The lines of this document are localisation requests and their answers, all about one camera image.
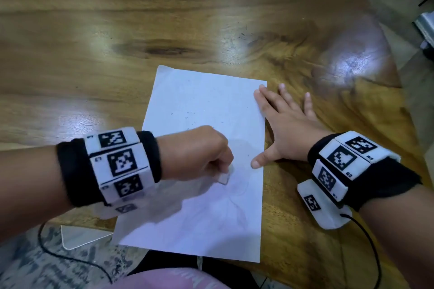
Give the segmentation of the person's right hand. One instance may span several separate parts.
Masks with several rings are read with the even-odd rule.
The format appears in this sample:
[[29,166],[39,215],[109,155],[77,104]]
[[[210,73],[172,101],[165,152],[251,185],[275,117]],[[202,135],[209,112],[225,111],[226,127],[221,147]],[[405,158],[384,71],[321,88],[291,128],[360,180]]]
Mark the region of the person's right hand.
[[[278,149],[282,159],[307,161],[308,152],[320,139],[331,135],[333,132],[325,128],[318,120],[309,120],[302,107],[295,102],[286,89],[285,84],[279,84],[278,93],[290,105],[288,113],[276,115],[264,115],[268,121],[274,142],[267,149]],[[259,89],[253,93],[259,105]]]

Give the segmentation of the person's left hand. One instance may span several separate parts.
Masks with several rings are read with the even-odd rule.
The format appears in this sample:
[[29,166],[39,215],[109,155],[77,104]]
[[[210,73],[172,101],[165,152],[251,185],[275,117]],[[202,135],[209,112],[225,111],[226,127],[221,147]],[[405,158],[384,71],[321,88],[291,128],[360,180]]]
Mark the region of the person's left hand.
[[211,126],[201,126],[156,138],[162,180],[192,180],[208,175]]

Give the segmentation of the small white eraser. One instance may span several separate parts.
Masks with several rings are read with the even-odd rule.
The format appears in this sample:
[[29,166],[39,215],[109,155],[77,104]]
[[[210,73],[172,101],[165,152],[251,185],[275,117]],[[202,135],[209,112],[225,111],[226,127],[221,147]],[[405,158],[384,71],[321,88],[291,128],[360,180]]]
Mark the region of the small white eraser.
[[216,182],[222,185],[227,185],[233,172],[234,166],[230,165],[227,173],[221,173],[217,176]]

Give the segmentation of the white paper sheet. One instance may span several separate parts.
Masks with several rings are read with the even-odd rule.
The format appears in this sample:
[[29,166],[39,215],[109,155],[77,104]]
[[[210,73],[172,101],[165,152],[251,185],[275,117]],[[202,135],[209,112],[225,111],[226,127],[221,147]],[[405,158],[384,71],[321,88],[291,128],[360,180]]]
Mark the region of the white paper sheet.
[[119,216],[116,244],[259,263],[265,119],[253,97],[266,81],[159,66],[142,129],[155,136],[209,125],[234,155],[227,184],[161,181],[142,209]]

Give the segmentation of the person's right forearm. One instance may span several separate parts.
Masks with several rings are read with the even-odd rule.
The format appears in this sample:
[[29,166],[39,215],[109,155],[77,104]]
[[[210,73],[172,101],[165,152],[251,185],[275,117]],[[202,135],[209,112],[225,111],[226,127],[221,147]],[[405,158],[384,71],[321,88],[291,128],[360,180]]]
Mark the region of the person's right forearm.
[[434,191],[419,184],[372,199],[359,214],[410,288],[434,289]]

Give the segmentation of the person's left forearm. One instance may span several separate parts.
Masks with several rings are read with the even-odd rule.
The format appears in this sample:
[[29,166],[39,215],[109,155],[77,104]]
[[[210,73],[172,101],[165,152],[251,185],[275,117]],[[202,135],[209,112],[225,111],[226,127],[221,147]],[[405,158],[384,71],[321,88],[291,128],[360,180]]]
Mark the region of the person's left forearm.
[[0,151],[0,243],[73,208],[56,146]]

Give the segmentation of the black wristband with marker tiles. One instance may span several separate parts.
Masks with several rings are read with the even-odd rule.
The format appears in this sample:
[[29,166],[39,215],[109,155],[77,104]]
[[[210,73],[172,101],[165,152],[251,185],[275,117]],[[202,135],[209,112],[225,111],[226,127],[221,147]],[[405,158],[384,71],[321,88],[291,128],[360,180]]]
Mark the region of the black wristband with marker tiles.
[[338,208],[356,212],[374,199],[392,198],[422,185],[400,155],[355,131],[321,138],[308,152],[313,181]]
[[156,190],[160,154],[151,132],[123,127],[86,134],[56,145],[73,207],[105,205],[140,191]]

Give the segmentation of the black garment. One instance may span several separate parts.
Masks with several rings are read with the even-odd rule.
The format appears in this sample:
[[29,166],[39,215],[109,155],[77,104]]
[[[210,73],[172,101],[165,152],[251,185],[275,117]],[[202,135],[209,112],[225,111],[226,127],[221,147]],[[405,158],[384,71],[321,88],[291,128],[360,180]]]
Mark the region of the black garment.
[[[149,250],[137,267],[128,273],[128,276],[144,271],[164,268],[198,269],[198,257]],[[249,270],[219,259],[204,257],[202,261],[202,271],[213,276],[231,289],[260,289]]]

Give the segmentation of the pink garment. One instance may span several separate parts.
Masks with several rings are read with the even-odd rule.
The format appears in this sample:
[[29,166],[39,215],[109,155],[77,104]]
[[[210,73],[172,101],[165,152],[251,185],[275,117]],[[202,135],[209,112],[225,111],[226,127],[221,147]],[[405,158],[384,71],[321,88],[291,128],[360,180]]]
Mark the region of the pink garment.
[[93,289],[230,289],[207,273],[193,268],[166,268],[128,275]]

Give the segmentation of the white and grey appliance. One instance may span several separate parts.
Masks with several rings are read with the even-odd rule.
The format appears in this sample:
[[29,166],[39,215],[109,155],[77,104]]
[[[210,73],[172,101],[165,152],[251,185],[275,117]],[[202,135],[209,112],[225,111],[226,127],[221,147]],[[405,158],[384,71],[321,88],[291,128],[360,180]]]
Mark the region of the white and grey appliance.
[[434,50],[434,11],[421,13],[413,24],[423,37],[421,47],[423,49],[431,48]]

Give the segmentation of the flat white board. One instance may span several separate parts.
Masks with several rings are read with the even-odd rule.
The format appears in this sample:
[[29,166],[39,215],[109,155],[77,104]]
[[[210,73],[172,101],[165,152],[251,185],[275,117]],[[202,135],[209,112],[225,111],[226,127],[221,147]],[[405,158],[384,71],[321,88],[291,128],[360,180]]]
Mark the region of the flat white board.
[[60,231],[62,247],[68,251],[96,242],[113,234],[113,232],[110,231],[65,225],[60,226]]

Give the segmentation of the grey patterned rug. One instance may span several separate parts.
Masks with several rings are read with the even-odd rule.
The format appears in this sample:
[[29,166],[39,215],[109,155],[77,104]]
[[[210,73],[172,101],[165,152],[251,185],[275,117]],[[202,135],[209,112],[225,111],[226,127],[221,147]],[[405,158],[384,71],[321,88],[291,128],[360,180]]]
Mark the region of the grey patterned rug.
[[[110,284],[97,267],[45,253],[37,240],[39,226],[0,244],[0,289],[99,289]],[[72,250],[64,249],[60,226],[48,224],[42,243],[53,253],[101,266],[113,282],[127,276],[147,250],[114,245],[111,235]]]

